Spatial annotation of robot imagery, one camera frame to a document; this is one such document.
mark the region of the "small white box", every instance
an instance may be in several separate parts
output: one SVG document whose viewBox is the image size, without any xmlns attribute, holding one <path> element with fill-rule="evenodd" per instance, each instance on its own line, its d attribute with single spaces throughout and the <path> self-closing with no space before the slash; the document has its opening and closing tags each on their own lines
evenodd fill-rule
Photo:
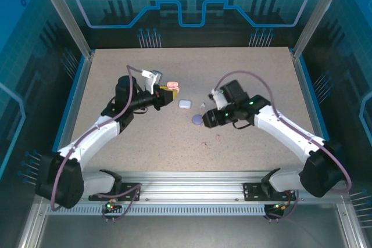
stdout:
<svg viewBox="0 0 372 248">
<path fill-rule="evenodd" d="M 180 109 L 189 109 L 191 108 L 191 101 L 190 100 L 180 100 L 178 103 Z"/>
</svg>

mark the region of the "speckled table surface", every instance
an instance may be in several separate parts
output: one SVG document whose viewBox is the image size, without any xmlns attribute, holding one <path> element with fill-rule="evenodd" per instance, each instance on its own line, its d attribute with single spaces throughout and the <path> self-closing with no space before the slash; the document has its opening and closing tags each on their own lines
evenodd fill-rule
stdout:
<svg viewBox="0 0 372 248">
<path fill-rule="evenodd" d="M 73 139 L 97 120 L 115 95 L 117 79 L 127 74 L 126 64 L 159 70 L 162 84 L 177 81 L 180 93 L 160 112 L 149 108 L 136 115 L 85 170 L 112 171 L 250 171 L 298 166 L 300 161 L 283 144 L 256 127 L 236 130 L 232 125 L 213 129 L 191 122 L 195 114 L 214 107 L 208 93 L 226 73 L 250 70 L 267 81 L 281 113 L 312 132 L 310 118 L 288 48 L 173 48 L 98 49 L 81 102 Z M 143 87 L 144 79 L 135 73 Z M 242 74 L 237 79 L 250 96 L 268 98 L 265 88 Z M 189 110 L 178 108 L 180 99 L 192 101 Z M 205 110 L 200 110 L 205 102 Z"/>
</svg>

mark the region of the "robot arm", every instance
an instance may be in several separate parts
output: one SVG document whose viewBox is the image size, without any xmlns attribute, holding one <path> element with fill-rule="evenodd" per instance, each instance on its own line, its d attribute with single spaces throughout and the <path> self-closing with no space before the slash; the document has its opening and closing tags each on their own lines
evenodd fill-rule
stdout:
<svg viewBox="0 0 372 248">
<path fill-rule="evenodd" d="M 246 120 L 278 139 L 304 164 L 300 170 L 276 169 L 264 177 L 262 187 L 268 196 L 273 191 L 305 189 L 313 196 L 322 197 L 343 178 L 338 166 L 313 142 L 325 147 L 335 157 L 339 157 L 341 152 L 339 145 L 314 136 L 279 113 L 281 121 L 268 100 L 260 95 L 250 98 L 238 81 L 234 80 L 218 91 L 212 91 L 209 97 L 214 100 L 217 108 L 204 114 L 206 127 Z"/>
<path fill-rule="evenodd" d="M 88 130 L 94 131 L 87 136 L 80 136 L 74 142 L 59 149 L 57 152 L 44 153 L 41 156 L 38 179 L 35 186 L 36 194 L 51 199 L 52 189 L 62 161 L 73 149 L 60 175 L 55 202 L 65 208 L 73 207 L 82 196 L 97 193 L 117 195 L 121 191 L 121 177 L 107 170 L 93 174 L 84 174 L 82 170 L 93 156 L 112 138 L 118 136 L 131 123 L 136 110 L 145 110 L 153 106 L 156 110 L 168 105 L 173 100 L 173 92 L 161 89 L 157 84 L 161 73 L 157 71 L 142 71 L 146 77 L 146 91 L 143 91 L 135 78 L 133 79 L 133 95 L 128 109 L 119 118 L 115 118 L 126 106 L 129 100 L 129 76 L 119 78 L 115 87 L 115 102 L 110 102 L 102 111 L 101 116 Z"/>
</svg>

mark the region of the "purple lid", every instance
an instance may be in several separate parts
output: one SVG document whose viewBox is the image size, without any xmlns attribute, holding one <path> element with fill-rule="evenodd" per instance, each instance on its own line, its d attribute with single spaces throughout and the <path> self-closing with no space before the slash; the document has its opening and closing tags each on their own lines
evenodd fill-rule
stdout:
<svg viewBox="0 0 372 248">
<path fill-rule="evenodd" d="M 203 117 L 200 114 L 196 114 L 192 117 L 192 123 L 195 125 L 202 125 L 203 124 Z"/>
</svg>

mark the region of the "yellow object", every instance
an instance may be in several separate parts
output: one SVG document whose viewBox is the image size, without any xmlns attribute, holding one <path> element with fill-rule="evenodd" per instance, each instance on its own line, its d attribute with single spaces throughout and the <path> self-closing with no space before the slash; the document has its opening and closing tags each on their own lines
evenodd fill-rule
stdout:
<svg viewBox="0 0 372 248">
<path fill-rule="evenodd" d="M 173 91 L 173 100 L 175 100 L 175 98 L 177 97 L 177 90 L 169 89 L 166 85 L 160 85 L 159 87 L 164 90 Z"/>
</svg>

